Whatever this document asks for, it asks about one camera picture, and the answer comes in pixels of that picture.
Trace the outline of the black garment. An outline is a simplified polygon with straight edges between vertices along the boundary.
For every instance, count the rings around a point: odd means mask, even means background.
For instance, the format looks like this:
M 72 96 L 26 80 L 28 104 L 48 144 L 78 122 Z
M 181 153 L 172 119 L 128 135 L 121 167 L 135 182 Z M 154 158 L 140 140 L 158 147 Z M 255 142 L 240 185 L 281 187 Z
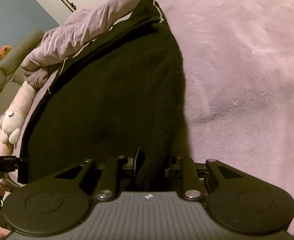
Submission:
M 132 186 L 155 190 L 184 122 L 179 46 L 155 0 L 65 61 L 22 137 L 28 184 L 85 159 L 138 157 Z

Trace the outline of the grey-green headboard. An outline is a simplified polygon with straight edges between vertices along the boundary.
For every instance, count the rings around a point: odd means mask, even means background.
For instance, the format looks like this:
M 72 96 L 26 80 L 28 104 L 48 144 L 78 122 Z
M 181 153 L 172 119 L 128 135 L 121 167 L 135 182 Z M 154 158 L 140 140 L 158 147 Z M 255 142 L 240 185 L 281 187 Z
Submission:
M 43 36 L 42 30 L 32 29 L 0 61 L 0 116 L 10 106 L 24 82 L 20 64 L 41 42 Z

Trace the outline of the mauve bed sheet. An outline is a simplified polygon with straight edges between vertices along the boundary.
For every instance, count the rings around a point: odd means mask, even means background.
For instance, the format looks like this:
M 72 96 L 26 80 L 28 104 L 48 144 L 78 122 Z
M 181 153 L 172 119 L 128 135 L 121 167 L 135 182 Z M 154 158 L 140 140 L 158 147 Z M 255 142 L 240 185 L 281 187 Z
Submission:
M 185 77 L 184 122 L 168 162 L 175 155 L 218 159 L 294 198 L 294 0 L 155 1 L 179 46 Z M 49 68 L 22 137 L 65 61 L 98 37 Z

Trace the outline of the rolled mauve duvet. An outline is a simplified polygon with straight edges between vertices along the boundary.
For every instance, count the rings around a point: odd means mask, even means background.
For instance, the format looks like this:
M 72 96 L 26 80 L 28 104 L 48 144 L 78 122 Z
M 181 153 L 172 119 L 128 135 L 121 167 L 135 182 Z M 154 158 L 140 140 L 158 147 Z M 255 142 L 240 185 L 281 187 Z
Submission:
M 47 31 L 41 43 L 21 63 L 25 81 L 35 89 L 47 82 L 49 68 L 77 54 L 120 18 L 128 15 L 141 0 L 108 0 L 96 9 L 74 12 L 62 25 Z

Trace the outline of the orange plush toy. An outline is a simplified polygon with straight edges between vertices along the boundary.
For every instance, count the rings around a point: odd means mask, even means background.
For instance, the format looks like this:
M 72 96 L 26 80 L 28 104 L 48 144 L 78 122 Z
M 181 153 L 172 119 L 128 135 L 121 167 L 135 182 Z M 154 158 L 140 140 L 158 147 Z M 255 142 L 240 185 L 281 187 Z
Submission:
M 0 62 L 11 51 L 11 49 L 12 47 L 10 45 L 4 45 L 0 48 Z

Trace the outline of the pink plush toy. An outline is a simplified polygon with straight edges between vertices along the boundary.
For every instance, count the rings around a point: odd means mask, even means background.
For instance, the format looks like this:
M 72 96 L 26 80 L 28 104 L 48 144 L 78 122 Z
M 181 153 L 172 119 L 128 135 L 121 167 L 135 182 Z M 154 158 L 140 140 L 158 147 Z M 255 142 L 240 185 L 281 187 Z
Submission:
M 35 95 L 36 90 L 25 81 L 8 109 L 0 116 L 0 156 L 13 154 Z

